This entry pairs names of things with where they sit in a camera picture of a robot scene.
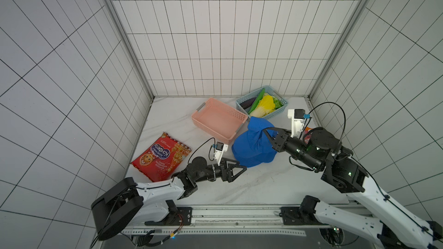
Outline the pink plastic basket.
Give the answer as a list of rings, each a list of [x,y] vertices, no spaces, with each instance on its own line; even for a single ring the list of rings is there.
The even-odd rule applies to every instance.
[[[195,126],[217,141],[230,144],[248,116],[219,100],[209,98],[196,109],[191,119]]]

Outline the green cucumber toy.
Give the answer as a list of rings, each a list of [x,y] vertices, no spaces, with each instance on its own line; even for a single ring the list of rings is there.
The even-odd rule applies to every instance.
[[[250,110],[249,110],[249,115],[251,115],[251,113],[257,108],[259,102],[264,97],[264,93],[265,93],[265,88],[263,88],[260,91],[260,93],[257,95],[256,99],[254,100],[253,104],[251,105]]]

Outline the light blue plastic basket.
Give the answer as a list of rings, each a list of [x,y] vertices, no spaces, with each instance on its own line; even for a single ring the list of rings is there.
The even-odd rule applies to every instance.
[[[282,113],[287,105],[287,100],[269,85],[236,100],[236,109],[250,118],[270,119]]]

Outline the orange candy bag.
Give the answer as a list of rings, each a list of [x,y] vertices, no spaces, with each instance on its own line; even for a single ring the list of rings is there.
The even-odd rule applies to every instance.
[[[309,128],[309,127],[307,127],[303,131],[302,140],[304,141],[305,144],[309,143],[309,140],[310,140],[310,137],[311,137],[311,131],[312,131],[312,128]]]

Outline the aluminium mounting rail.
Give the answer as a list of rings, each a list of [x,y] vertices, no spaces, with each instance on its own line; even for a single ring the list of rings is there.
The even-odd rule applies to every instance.
[[[156,226],[153,222],[129,225],[118,234],[139,236],[138,246],[158,246],[162,241],[151,243],[151,235],[161,234],[166,240],[178,233],[185,234],[288,234],[297,235],[298,228],[339,228],[328,224],[284,225],[279,217],[279,205],[200,205],[192,207],[191,224],[188,226]]]

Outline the green lettuce toy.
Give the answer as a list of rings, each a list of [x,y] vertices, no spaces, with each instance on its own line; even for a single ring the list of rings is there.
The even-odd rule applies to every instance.
[[[273,98],[273,102],[274,102],[276,110],[283,106],[283,104],[281,103],[281,101],[278,98]]]

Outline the dark purple eggplant toy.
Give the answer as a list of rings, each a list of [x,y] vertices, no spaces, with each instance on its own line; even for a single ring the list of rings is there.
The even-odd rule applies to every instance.
[[[250,108],[250,107],[253,105],[253,103],[255,102],[255,100],[256,100],[256,98],[248,99],[248,100],[242,102],[242,103],[240,104],[240,106],[241,106],[243,109],[246,110],[246,109]]]

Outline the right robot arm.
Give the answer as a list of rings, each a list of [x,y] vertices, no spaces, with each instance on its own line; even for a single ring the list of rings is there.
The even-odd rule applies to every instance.
[[[309,142],[290,131],[264,129],[272,148],[303,163],[302,169],[320,172],[321,180],[363,205],[372,216],[361,216],[306,196],[298,209],[305,224],[336,226],[385,249],[433,249],[442,242],[443,228],[436,221],[414,215],[385,192],[341,141],[322,127],[310,131]]]

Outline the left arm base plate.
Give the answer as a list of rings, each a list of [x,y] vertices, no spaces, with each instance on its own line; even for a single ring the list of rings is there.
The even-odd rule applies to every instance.
[[[192,207],[178,207],[177,210],[169,212],[163,220],[159,222],[153,222],[151,223],[151,225],[188,226],[191,224],[192,214],[193,214]]]

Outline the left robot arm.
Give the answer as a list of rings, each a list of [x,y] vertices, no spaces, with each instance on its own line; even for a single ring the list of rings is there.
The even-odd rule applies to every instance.
[[[206,159],[197,157],[166,181],[136,183],[132,177],[124,178],[91,204],[97,240],[110,239],[129,225],[175,216],[174,201],[191,196],[198,182],[220,178],[231,183],[246,170],[235,160],[222,158],[220,163],[209,165]]]

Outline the yellow napa cabbage toy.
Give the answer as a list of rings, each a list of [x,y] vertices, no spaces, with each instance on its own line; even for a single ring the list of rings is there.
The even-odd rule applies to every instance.
[[[275,111],[273,97],[271,95],[264,96],[259,102],[257,108],[251,113],[251,117],[263,118]]]

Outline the red cookie snack bag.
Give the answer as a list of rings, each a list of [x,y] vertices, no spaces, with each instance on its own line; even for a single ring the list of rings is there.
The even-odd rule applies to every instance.
[[[132,161],[152,182],[167,180],[192,149],[164,132],[147,150]]]

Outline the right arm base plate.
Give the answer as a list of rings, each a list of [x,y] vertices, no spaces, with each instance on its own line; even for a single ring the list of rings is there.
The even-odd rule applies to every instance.
[[[281,207],[279,217],[282,218],[284,225],[310,225],[310,222],[301,216],[299,207]]]

